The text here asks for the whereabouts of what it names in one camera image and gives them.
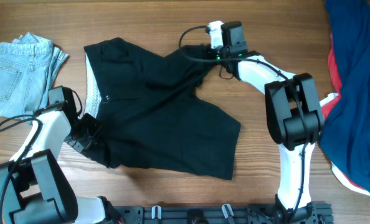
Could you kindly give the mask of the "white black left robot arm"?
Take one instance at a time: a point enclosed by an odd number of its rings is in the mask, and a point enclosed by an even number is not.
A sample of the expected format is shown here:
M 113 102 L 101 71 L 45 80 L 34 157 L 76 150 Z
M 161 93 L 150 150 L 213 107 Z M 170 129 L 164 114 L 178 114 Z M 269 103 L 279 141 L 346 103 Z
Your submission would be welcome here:
M 12 117 L 14 125 L 32 122 L 19 151 L 0 164 L 0 223 L 123 223 L 123 217 L 102 196 L 75 195 L 57 163 L 64 143 L 85 152 L 101 124 L 88 113 L 80 116 L 78 94 L 58 86 L 49 90 L 48 106 L 33 115 Z

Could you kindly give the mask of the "blue garment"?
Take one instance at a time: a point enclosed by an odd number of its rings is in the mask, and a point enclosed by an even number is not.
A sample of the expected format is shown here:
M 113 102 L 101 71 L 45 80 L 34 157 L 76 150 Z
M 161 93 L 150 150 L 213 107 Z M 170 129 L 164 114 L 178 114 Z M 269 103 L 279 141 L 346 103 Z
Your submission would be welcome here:
M 355 184 L 370 193 L 370 5 L 329 0 L 332 49 L 341 99 L 325 120 L 320 147 Z

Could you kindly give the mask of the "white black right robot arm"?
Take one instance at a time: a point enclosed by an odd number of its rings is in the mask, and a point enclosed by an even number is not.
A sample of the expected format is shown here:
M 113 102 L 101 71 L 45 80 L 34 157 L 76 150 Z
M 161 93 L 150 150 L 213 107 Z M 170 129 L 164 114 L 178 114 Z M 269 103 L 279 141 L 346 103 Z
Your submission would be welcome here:
M 217 61 L 265 96 L 268 131 L 280 151 L 273 219 L 276 223 L 306 221 L 314 215 L 309 193 L 311 155 L 324 126 L 313 77 L 283 71 L 258 52 L 250 52 L 239 21 L 210 22 L 206 32 Z

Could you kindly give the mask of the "folded light blue jeans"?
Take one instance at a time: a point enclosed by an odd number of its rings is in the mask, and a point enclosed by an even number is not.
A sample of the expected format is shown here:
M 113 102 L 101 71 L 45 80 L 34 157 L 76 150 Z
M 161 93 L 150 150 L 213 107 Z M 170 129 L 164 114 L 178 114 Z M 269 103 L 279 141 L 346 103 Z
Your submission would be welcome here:
M 0 116 L 34 114 L 48 105 L 48 92 L 69 55 L 28 32 L 0 43 Z

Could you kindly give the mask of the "black shorts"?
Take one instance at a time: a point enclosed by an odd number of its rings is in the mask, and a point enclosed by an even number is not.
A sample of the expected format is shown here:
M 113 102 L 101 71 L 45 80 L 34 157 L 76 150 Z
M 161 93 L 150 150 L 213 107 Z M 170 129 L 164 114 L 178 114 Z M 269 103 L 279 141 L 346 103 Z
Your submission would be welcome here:
M 85 156 L 108 168 L 155 168 L 230 180 L 240 123 L 199 99 L 213 68 L 203 45 L 167 56 L 121 38 L 84 48 L 101 101 L 100 134 Z

